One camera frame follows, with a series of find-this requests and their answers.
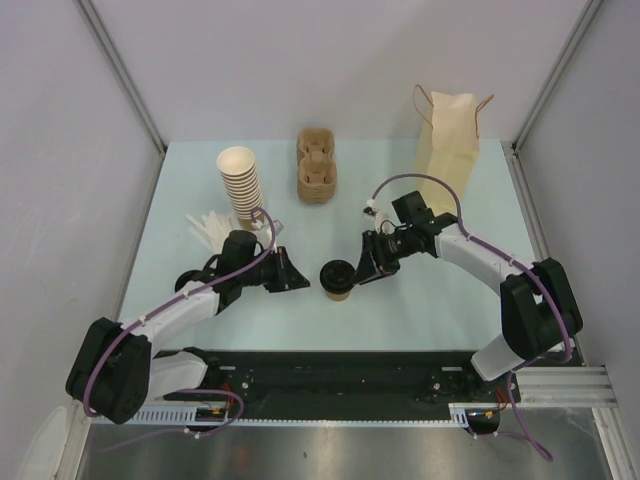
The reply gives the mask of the black cup lid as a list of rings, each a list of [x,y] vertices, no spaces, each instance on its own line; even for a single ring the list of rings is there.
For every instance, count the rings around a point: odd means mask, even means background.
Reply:
[[[355,268],[346,260],[335,259],[324,264],[319,273],[323,289],[327,286],[354,285]]]

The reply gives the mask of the single brown paper cup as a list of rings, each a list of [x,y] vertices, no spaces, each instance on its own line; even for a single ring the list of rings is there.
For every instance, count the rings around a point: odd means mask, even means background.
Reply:
[[[346,300],[353,289],[352,285],[348,286],[327,286],[324,288],[326,296],[336,302]]]

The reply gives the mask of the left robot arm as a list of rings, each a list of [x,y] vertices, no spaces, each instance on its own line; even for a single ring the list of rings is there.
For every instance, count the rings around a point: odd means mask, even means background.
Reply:
[[[94,321],[82,342],[65,384],[89,416],[115,424],[129,421],[145,402],[189,390],[197,398],[214,397],[221,387],[215,362],[187,347],[162,357],[160,350],[196,324],[223,312],[246,287],[270,293],[309,287],[285,247],[263,247],[256,235],[234,230],[220,253],[200,270],[182,274],[175,295],[152,312],[124,322]]]

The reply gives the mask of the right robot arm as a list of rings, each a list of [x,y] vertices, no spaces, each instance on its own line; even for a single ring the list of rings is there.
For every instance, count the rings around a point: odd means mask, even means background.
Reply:
[[[435,215],[413,191],[393,201],[400,222],[384,227],[386,216],[369,199],[364,212],[374,227],[362,234],[362,250],[353,282],[364,285],[392,276],[400,262],[428,254],[449,262],[488,286],[500,300],[500,334],[473,354],[473,369],[461,376],[463,393],[484,401],[497,389],[497,378],[550,349],[572,347],[584,326],[562,264],[553,258],[526,262],[479,238],[451,213]]]

